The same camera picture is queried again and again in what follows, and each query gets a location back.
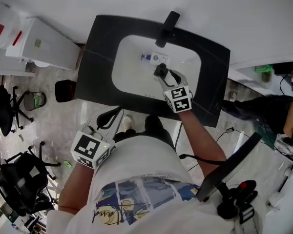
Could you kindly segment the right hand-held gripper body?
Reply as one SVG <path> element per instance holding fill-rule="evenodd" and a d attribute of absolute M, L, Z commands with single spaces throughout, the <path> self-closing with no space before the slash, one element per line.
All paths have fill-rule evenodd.
<path fill-rule="evenodd" d="M 168 85 L 164 78 L 158 78 L 166 102 L 174 113 L 191 110 L 192 92 L 189 89 L 186 77 L 178 71 L 171 69 L 168 71 L 175 79 L 177 85 Z"/>

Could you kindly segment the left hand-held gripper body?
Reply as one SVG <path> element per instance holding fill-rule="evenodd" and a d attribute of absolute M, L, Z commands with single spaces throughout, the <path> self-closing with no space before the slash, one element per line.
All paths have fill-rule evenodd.
<path fill-rule="evenodd" d="M 115 149 L 114 137 L 124 115 L 121 106 L 102 108 L 75 135 L 71 153 L 73 159 L 91 169 L 97 169 Z"/>

